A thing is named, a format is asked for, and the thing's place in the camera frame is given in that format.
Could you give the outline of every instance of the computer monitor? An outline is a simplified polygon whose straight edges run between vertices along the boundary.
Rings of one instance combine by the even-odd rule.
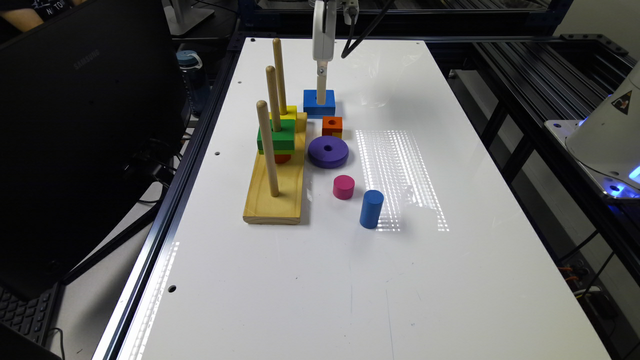
[[[0,46],[0,286],[24,299],[87,256],[184,133],[160,0],[89,0]]]

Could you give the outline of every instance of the orange cube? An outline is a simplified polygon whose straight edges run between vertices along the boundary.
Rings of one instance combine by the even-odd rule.
[[[339,116],[323,116],[322,136],[336,136],[337,133],[342,135],[342,118]]]

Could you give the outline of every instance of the wooden peg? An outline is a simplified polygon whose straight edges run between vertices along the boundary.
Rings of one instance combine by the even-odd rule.
[[[327,102],[327,77],[318,75],[316,92],[316,103],[318,105],[324,105]]]
[[[269,88],[269,106],[271,106],[273,131],[278,132],[281,128],[280,111],[278,109],[278,90],[276,87],[276,69],[274,69],[271,65],[267,66],[267,87]]]
[[[276,78],[278,81],[278,99],[280,114],[287,115],[287,95],[284,90],[284,65],[282,64],[282,44],[280,39],[273,39],[273,57],[276,64]]]
[[[280,195],[280,191],[278,190],[278,173],[276,171],[276,161],[273,152],[271,126],[269,126],[269,110],[264,100],[258,101],[256,108],[258,111],[258,121],[260,122],[264,160],[267,165],[267,175],[269,177],[269,188],[271,189],[271,196],[276,197]]]

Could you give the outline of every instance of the blue light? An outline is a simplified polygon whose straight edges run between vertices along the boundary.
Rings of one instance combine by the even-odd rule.
[[[611,196],[618,197],[618,195],[620,195],[622,193],[622,190],[624,190],[625,187],[624,186],[616,186],[615,188],[617,188],[618,190],[611,189],[609,194],[611,194]]]
[[[638,166],[635,170],[631,172],[631,174],[629,174],[629,179],[635,182],[640,182],[640,179],[638,179],[638,177],[640,177],[640,166]]]

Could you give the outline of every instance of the blue block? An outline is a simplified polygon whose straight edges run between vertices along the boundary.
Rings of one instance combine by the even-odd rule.
[[[362,199],[362,212],[360,213],[360,225],[367,229],[375,229],[382,211],[384,195],[378,190],[369,190],[364,193]]]
[[[306,112],[308,116],[335,116],[336,97],[333,90],[327,90],[327,101],[324,105],[318,105],[316,90],[305,90],[304,112]]]

